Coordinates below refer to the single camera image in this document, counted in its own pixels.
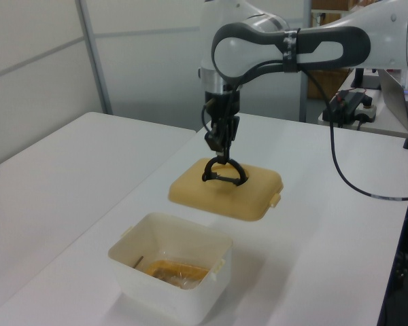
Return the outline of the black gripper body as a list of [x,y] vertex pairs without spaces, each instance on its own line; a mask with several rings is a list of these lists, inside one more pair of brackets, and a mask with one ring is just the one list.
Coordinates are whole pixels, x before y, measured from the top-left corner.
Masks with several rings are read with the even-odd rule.
[[235,115],[240,110],[240,91],[236,91],[233,99],[229,104],[232,92],[225,92],[224,94],[215,94],[205,92],[206,112],[211,119],[219,120],[224,117],[226,109],[228,108],[228,116]]

